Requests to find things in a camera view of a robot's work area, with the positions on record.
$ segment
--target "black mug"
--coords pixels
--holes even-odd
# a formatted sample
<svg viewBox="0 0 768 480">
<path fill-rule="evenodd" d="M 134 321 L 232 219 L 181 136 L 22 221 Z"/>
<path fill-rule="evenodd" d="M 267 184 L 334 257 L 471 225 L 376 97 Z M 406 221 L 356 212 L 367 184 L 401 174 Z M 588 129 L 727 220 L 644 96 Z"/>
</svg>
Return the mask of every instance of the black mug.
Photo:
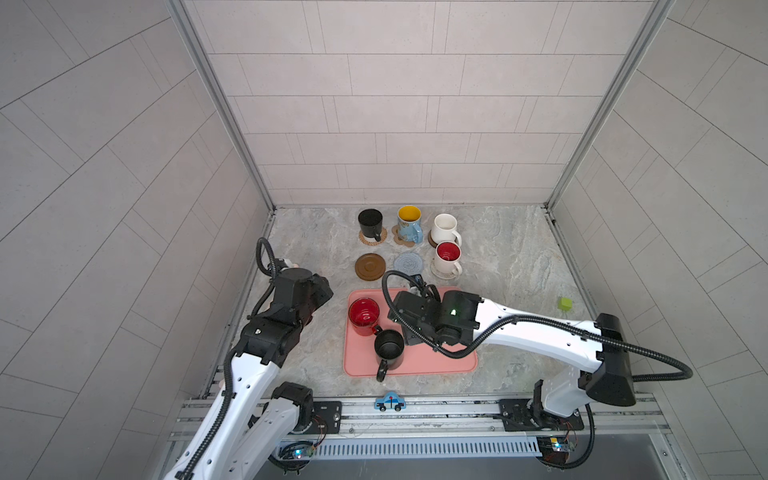
<svg viewBox="0 0 768 480">
<path fill-rule="evenodd" d="M 396 369 L 402 364 L 402 352 L 406 349 L 406 341 L 397 330 L 382 330 L 382 327 L 376 326 L 373 349 L 380 360 L 376 380 L 383 382 L 389 369 Z"/>
<path fill-rule="evenodd" d="M 369 208 L 360 212 L 357 221 L 360 223 L 362 235 L 368 238 L 375 238 L 377 242 L 382 241 L 382 221 L 384 216 L 375 208 Z"/>
</svg>

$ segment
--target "pink tray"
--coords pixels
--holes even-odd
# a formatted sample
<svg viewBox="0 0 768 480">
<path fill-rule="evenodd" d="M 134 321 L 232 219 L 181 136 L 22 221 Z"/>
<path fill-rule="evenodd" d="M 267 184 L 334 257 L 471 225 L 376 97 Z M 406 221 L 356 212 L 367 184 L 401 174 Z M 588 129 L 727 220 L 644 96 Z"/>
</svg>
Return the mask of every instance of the pink tray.
<svg viewBox="0 0 768 480">
<path fill-rule="evenodd" d="M 391 288 L 389 295 L 395 298 L 398 292 L 404 288 Z M 442 296 L 449 290 L 458 290 L 454 286 L 439 286 L 437 289 Z M 402 327 L 388 319 L 389 308 L 384 300 L 381 290 L 355 290 L 349 295 L 346 308 L 358 298 L 374 299 L 379 304 L 379 325 L 383 329 L 394 329 L 402 332 Z M 349 324 L 346 318 L 346 338 L 344 340 L 344 371 L 349 376 L 376 376 L 379 369 L 379 359 L 373 351 L 375 335 L 361 336 Z M 456 351 L 464 348 L 463 345 L 445 346 L 446 349 Z M 441 353 L 433 352 L 424 343 L 407 346 L 403 352 L 402 364 L 395 370 L 389 370 L 387 375 L 430 375 L 433 373 L 466 373 L 471 372 L 478 365 L 478 355 L 475 352 L 463 359 L 450 359 Z"/>
</svg>

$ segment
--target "mug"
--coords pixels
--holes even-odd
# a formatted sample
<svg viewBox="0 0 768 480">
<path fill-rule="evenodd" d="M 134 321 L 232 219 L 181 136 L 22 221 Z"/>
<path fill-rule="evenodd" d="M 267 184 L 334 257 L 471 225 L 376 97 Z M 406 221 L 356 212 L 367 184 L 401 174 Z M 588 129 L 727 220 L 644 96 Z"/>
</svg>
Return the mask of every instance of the mug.
<svg viewBox="0 0 768 480">
<path fill-rule="evenodd" d="M 377 326 L 373 349 L 380 360 L 376 380 L 383 382 L 390 369 L 394 370 L 402 364 L 402 352 L 406 349 L 406 341 L 397 330 L 382 330 L 382 327 Z"/>
<path fill-rule="evenodd" d="M 413 205 L 405 205 L 397 213 L 397 236 L 405 242 L 421 243 L 424 240 L 422 233 L 422 211 Z"/>
<path fill-rule="evenodd" d="M 462 236 L 456 231 L 458 222 L 451 214 L 439 214 L 435 217 L 435 226 L 432 228 L 432 240 L 435 243 L 456 242 L 462 245 Z"/>
<path fill-rule="evenodd" d="M 360 223 L 360 231 L 364 237 L 375 238 L 382 241 L 382 220 L 384 216 L 375 208 L 369 208 L 360 212 L 357 221 Z"/>
<path fill-rule="evenodd" d="M 374 299 L 358 298 L 349 306 L 349 322 L 358 335 L 373 335 L 379 324 L 379 304 Z"/>
<path fill-rule="evenodd" d="M 461 257 L 461 247 L 453 242 L 441 242 L 435 248 L 435 268 L 444 275 L 461 275 L 462 266 L 458 263 Z"/>
</svg>

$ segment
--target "vent grille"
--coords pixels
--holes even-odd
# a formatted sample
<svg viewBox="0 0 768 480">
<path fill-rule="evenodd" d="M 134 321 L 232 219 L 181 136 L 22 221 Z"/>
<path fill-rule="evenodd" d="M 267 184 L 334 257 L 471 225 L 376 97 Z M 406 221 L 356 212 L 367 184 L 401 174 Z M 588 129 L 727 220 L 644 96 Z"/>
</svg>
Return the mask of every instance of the vent grille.
<svg viewBox="0 0 768 480">
<path fill-rule="evenodd" d="M 372 458 L 538 457 L 535 437 L 529 439 L 327 439 L 314 458 L 353 460 Z"/>
</svg>

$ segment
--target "tiled wall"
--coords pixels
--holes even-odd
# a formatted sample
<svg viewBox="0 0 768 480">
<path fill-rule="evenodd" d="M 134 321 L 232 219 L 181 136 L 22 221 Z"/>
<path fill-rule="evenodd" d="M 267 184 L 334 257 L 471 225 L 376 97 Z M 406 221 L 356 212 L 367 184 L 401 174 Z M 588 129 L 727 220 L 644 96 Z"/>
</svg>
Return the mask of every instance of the tiled wall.
<svg viewBox="0 0 768 480">
<path fill-rule="evenodd" d="M 713 480 L 768 478 L 766 25 L 764 0 L 678 0 L 554 209 L 600 309 L 695 368 L 638 386 Z"/>
<path fill-rule="evenodd" d="M 186 6 L 277 204 L 524 204 L 650 2 Z"/>
<path fill-rule="evenodd" d="M 0 18 L 0 477 L 142 478 L 266 207 L 161 0 Z"/>
</svg>

